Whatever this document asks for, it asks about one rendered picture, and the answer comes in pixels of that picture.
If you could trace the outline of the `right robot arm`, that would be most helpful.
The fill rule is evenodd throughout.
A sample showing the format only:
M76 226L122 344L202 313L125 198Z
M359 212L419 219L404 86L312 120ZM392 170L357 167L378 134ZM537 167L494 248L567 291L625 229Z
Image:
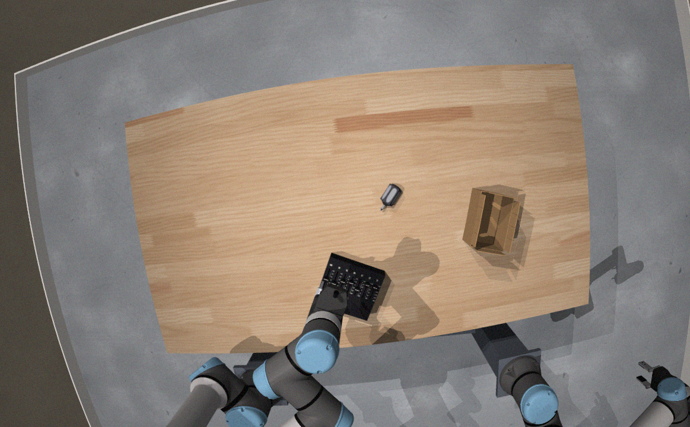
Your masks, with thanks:
M500 387L513 396L526 427L562 427L557 396L536 359L519 356L508 362L500 373ZM690 396L684 382L676 377L660 381L656 399L630 427L690 427Z

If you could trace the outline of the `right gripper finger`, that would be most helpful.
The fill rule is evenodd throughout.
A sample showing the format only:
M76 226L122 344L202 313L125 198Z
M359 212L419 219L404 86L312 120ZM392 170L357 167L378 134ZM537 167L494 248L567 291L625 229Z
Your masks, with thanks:
M643 384L646 387L646 389L650 388L650 382L648 382L643 376L638 376L637 380L641 382L641 384Z
M646 369L648 372L651 372L651 371L653 371L654 369L660 367L660 365L659 365L658 367L651 367L651 366L650 366L649 364L647 364L645 361L641 361L641 362L639 362L638 364L639 364L641 367L643 367L644 369Z

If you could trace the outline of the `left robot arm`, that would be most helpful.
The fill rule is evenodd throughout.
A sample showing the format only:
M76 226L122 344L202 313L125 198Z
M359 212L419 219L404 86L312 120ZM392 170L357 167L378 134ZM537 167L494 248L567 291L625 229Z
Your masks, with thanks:
M352 412L311 376L334 367L340 336L334 322L312 319L299 337L240 379L211 358L189 376L190 394L166 427L207 427L216 410L229 427L264 427L281 396L298 412L280 427L352 427Z

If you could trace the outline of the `brown cardboard box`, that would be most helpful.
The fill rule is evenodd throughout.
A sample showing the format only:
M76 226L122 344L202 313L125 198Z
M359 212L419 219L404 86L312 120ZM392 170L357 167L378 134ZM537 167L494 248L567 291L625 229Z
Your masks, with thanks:
M514 202L515 197L491 193L472 188L462 240L476 251L505 255L504 249L510 253L512 248L520 203Z

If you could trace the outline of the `black screwdriver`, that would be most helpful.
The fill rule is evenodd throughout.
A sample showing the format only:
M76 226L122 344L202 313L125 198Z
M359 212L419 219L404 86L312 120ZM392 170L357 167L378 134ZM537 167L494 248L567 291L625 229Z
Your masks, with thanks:
M393 206L394 202L396 201L400 193L400 187L395 186L394 184L390 184L380 198L381 202L383 202L383 206L381 206L381 211L385 206Z

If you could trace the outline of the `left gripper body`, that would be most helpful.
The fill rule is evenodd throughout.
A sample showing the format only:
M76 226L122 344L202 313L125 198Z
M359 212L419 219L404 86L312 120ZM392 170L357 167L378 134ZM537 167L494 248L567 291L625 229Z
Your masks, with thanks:
M327 284L319 294L315 295L305 324L315 318L325 318L336 323L341 334L343 314L347 305L347 289Z

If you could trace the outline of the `black lighting desk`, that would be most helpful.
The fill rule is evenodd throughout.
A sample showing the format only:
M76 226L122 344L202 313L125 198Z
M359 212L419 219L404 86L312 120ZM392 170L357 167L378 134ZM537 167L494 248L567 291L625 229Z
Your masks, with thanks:
M347 289L348 305L344 314L367 321L384 278L384 270L331 253L322 281L324 287L332 284Z

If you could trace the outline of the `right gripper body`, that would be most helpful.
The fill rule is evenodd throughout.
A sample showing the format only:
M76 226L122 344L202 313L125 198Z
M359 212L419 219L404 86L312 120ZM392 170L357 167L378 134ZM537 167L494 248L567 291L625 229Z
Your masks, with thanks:
M675 377L670 374L670 372L665 368L665 367L658 367L652 371L652 378L651 378L651 388L657 392L657 386L659 386L659 382L664 380L665 378L669 377ZM684 382L685 384L685 382ZM690 387L685 384L685 389L687 392L687 397L690 396Z

